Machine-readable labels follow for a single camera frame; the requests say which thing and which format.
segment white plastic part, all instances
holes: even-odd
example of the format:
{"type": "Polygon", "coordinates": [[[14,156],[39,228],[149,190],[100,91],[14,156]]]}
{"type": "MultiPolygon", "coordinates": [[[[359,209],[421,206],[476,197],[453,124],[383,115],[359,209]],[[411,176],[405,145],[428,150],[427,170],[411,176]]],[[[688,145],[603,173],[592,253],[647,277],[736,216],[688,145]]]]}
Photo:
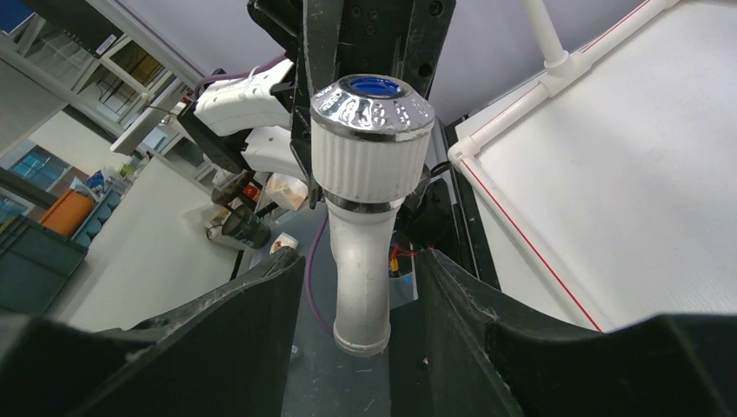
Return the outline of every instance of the white plastic part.
{"type": "Polygon", "coordinates": [[[548,9],[542,0],[522,0],[525,11],[528,13],[530,24],[534,31],[534,37],[540,45],[542,55],[545,57],[545,66],[554,67],[563,63],[568,58],[568,53],[563,50],[561,40],[555,33],[555,27],[550,20],[548,9]]]}
{"type": "Polygon", "coordinates": [[[218,136],[262,126],[289,127],[289,112],[272,96],[292,67],[288,59],[261,74],[212,83],[197,101],[195,116],[218,136]]]}
{"type": "Polygon", "coordinates": [[[304,174],[289,148],[289,131],[279,127],[256,128],[246,140],[241,155],[258,172],[276,172],[305,181],[304,174]]]}
{"type": "Polygon", "coordinates": [[[529,89],[480,129],[469,136],[463,137],[448,150],[448,159],[471,183],[476,194],[489,208],[497,221],[506,227],[506,232],[513,242],[517,242],[525,256],[533,261],[540,271],[540,276],[543,277],[548,286],[559,296],[565,295],[568,300],[573,302],[564,305],[570,307],[569,312],[573,314],[573,317],[576,317],[577,324],[582,326],[606,330],[612,327],[612,322],[601,312],[597,307],[597,303],[579,284],[578,279],[570,274],[565,263],[557,258],[549,245],[539,236],[536,236],[535,231],[524,219],[517,217],[516,213],[510,213],[512,211],[511,206],[504,202],[503,195],[498,193],[498,189],[475,159],[475,156],[484,145],[493,141],[512,124],[518,122],[527,113],[545,102],[549,96],[555,96],[563,91],[585,74],[596,61],[627,39],[628,36],[635,33],[660,12],[673,7],[678,2],[679,0],[647,0],[603,35],[584,47],[581,52],[576,52],[564,58],[562,62],[552,65],[548,62],[548,55],[550,55],[551,60],[555,59],[557,36],[554,34],[552,24],[548,25],[548,12],[541,0],[525,0],[525,7],[530,21],[533,23],[538,42],[541,49],[543,49],[543,54],[546,55],[547,74],[544,74],[532,89],[529,89]],[[555,36],[555,40],[546,41],[542,39],[546,33],[549,36],[555,36]],[[546,254],[545,258],[541,255],[541,249],[546,254]],[[561,273],[566,276],[565,283],[560,278],[561,273]]]}
{"type": "Polygon", "coordinates": [[[344,138],[312,125],[312,170],[328,192],[352,202],[404,198],[417,187],[430,132],[406,142],[344,138]]]}
{"type": "Polygon", "coordinates": [[[330,201],[330,247],[338,266],[335,343],[357,356],[381,352],[389,342],[388,252],[396,213],[358,214],[330,201]]]}

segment teal storage bin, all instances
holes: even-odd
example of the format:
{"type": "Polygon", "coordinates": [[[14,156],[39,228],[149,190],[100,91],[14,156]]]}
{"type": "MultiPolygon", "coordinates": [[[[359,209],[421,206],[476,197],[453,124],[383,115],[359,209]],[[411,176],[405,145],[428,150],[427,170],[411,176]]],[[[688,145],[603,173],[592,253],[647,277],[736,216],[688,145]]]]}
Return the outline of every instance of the teal storage bin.
{"type": "Polygon", "coordinates": [[[0,225],[0,310],[44,313],[87,248],[18,216],[0,225]]]}

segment white wall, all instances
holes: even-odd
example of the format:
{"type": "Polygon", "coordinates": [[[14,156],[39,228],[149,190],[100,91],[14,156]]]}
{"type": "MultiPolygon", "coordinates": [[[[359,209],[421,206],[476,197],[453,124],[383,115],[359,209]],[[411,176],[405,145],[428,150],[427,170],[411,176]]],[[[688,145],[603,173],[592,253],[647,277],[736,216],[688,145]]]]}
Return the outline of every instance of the white wall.
{"type": "Polygon", "coordinates": [[[64,101],[0,60],[0,156],[58,113],[64,101]]]}
{"type": "Polygon", "coordinates": [[[157,159],[92,241],[52,316],[90,331],[130,328],[227,282],[236,251],[196,233],[182,214],[209,195],[157,159]]]}
{"type": "Polygon", "coordinates": [[[64,112],[53,116],[29,139],[87,175],[108,165],[118,169],[129,160],[129,156],[112,152],[109,142],[64,112]]]}
{"type": "MultiPolygon", "coordinates": [[[[251,20],[244,0],[92,3],[129,10],[199,76],[219,67],[247,71],[283,52],[251,20]]],[[[570,50],[608,29],[639,3],[642,0],[545,0],[561,42],[570,50]]],[[[457,0],[430,101],[444,122],[453,122],[540,70],[542,54],[519,0],[457,0]]]]}

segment white pvc pipe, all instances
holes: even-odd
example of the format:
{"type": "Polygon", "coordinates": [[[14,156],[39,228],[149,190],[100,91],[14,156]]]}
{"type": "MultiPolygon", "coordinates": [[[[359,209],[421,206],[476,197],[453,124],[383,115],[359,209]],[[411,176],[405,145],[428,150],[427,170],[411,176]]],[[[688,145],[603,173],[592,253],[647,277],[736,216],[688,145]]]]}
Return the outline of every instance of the white pvc pipe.
{"type": "Polygon", "coordinates": [[[338,267],[333,335],[339,348],[357,356],[381,352],[389,342],[387,257],[396,212],[361,214],[327,201],[330,247],[338,267]]]}
{"type": "MultiPolygon", "coordinates": [[[[617,44],[621,43],[624,39],[645,25],[645,23],[650,21],[658,13],[673,6],[678,3],[678,1],[679,0],[647,0],[637,9],[622,18],[622,20],[620,20],[615,26],[605,32],[604,35],[600,36],[584,48],[582,51],[584,57],[588,60],[588,63],[595,63],[612,50],[617,44]]],[[[534,12],[536,13],[535,16],[538,16],[538,14],[543,12],[547,15],[548,12],[545,10],[545,5],[541,3],[541,0],[525,0],[526,7],[528,7],[528,3],[531,3],[530,7],[534,8],[534,12]],[[540,3],[541,8],[535,8],[532,3],[540,3]]],[[[568,85],[573,83],[576,79],[577,78],[572,77],[567,80],[568,85]]],[[[459,149],[464,151],[464,155],[467,153],[471,153],[473,155],[479,153],[481,151],[481,147],[493,141],[500,133],[508,129],[509,126],[543,103],[548,96],[549,94],[547,89],[538,84],[538,86],[530,90],[511,106],[504,109],[499,115],[491,119],[487,124],[481,127],[481,129],[478,129],[469,137],[462,138],[450,149],[448,152],[448,158],[453,161],[454,158],[451,156],[457,153],[459,149]]]]}
{"type": "Polygon", "coordinates": [[[546,66],[555,66],[562,63],[568,57],[568,53],[563,50],[561,40],[558,38],[558,34],[555,33],[555,27],[550,20],[545,3],[542,0],[522,0],[522,4],[524,4],[525,11],[528,13],[534,37],[537,38],[542,55],[545,57],[546,66]]]}
{"type": "Polygon", "coordinates": [[[496,138],[501,132],[507,130],[527,113],[539,106],[548,98],[548,91],[541,85],[535,85],[531,90],[507,106],[496,117],[481,126],[468,139],[473,145],[473,154],[481,151],[481,147],[496,138]]]}
{"type": "Polygon", "coordinates": [[[623,17],[611,29],[583,49],[583,54],[591,63],[602,59],[609,51],[630,37],[645,23],[651,21],[665,9],[673,7],[679,0],[647,0],[623,17]]]}
{"type": "Polygon", "coordinates": [[[574,278],[566,262],[514,210],[514,205],[480,163],[474,157],[469,157],[461,160],[457,169],[468,178],[476,194],[505,229],[507,237],[521,249],[528,265],[536,269],[539,276],[551,278],[545,281],[548,289],[561,301],[559,304],[574,319],[575,324],[599,331],[612,328],[612,321],[599,309],[598,303],[594,302],[586,288],[574,278]]]}

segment cable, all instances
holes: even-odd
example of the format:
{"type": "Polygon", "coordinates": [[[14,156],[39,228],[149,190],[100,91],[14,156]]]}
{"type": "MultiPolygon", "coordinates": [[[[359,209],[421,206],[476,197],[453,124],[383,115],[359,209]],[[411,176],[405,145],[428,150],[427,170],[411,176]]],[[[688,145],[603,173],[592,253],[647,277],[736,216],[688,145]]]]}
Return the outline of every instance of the cable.
{"type": "Polygon", "coordinates": [[[325,333],[329,334],[330,337],[332,337],[333,328],[325,321],[325,319],[322,318],[322,315],[320,315],[320,310],[317,309],[317,305],[315,304],[315,297],[312,294],[312,261],[315,259],[317,245],[318,243],[320,243],[322,233],[325,231],[325,226],[327,224],[328,214],[325,213],[325,218],[322,220],[320,228],[317,229],[317,235],[315,235],[315,239],[312,240],[312,245],[310,245],[309,247],[309,254],[307,255],[307,265],[305,265],[304,267],[304,287],[307,291],[307,301],[309,303],[309,309],[312,311],[312,315],[315,317],[315,320],[317,320],[317,324],[320,325],[322,330],[325,330],[325,333]]]}
{"type": "Polygon", "coordinates": [[[271,61],[265,63],[261,66],[254,67],[251,71],[248,72],[241,72],[238,74],[219,74],[216,76],[206,76],[202,80],[197,83],[195,86],[195,99],[200,97],[200,94],[202,93],[202,90],[205,85],[214,83],[217,81],[228,81],[228,80],[240,80],[243,78],[252,77],[256,74],[261,74],[262,72],[271,70],[274,68],[278,63],[281,61],[287,59],[287,57],[284,54],[281,54],[280,56],[275,56],[271,59],[271,61]]]}
{"type": "Polygon", "coordinates": [[[443,175],[446,172],[450,171],[450,168],[452,165],[450,164],[450,161],[443,161],[435,165],[430,170],[430,178],[435,178],[437,176],[443,175]]]}
{"type": "Polygon", "coordinates": [[[144,110],[146,110],[146,109],[154,109],[154,110],[159,110],[159,111],[162,111],[162,112],[164,112],[164,113],[167,113],[167,114],[169,114],[169,115],[172,115],[172,116],[174,116],[174,117],[177,117],[177,116],[178,116],[178,114],[177,114],[177,113],[172,113],[172,112],[170,112],[170,111],[168,111],[168,110],[166,110],[166,109],[162,109],[162,108],[160,108],[160,107],[157,107],[157,106],[143,106],[143,109],[144,109],[144,110]]]}

